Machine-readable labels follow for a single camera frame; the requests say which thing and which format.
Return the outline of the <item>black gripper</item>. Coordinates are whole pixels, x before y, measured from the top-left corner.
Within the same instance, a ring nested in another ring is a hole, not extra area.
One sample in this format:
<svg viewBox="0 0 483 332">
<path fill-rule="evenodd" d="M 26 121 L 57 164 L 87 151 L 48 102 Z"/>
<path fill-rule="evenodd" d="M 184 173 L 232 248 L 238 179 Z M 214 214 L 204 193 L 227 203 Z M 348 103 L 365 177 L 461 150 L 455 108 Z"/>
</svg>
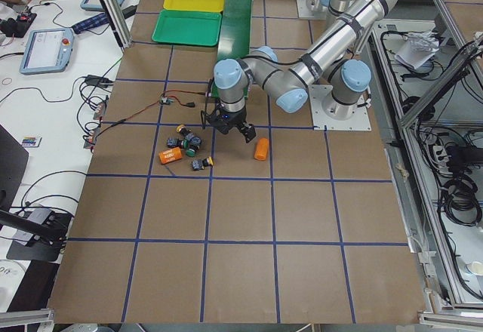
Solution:
<svg viewBox="0 0 483 332">
<path fill-rule="evenodd" d="M 203 127 L 208 123 L 222 134 L 228 134 L 233 127 L 237 127 L 245 142 L 250 143 L 257 134 L 254 125 L 246 122 L 246 115 L 245 106 L 239 111 L 229 112 L 220 103 L 215 104 L 211 113 L 207 110 L 201 111 Z"/>
</svg>

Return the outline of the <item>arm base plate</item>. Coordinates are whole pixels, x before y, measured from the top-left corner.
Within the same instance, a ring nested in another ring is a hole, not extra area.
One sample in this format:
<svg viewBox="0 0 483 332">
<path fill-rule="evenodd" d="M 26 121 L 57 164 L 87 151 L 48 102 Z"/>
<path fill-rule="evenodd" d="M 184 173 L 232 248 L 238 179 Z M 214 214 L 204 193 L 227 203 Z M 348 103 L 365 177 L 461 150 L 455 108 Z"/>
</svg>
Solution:
<svg viewBox="0 0 483 332">
<path fill-rule="evenodd" d="M 297 13 L 305 20 L 334 20 L 343 13 L 344 0 L 296 0 Z"/>
<path fill-rule="evenodd" d="M 371 131 L 364 94 L 359 94 L 356 104 L 346 106 L 333 98 L 332 88 L 331 85 L 309 87 L 313 128 L 316 131 Z"/>
</svg>

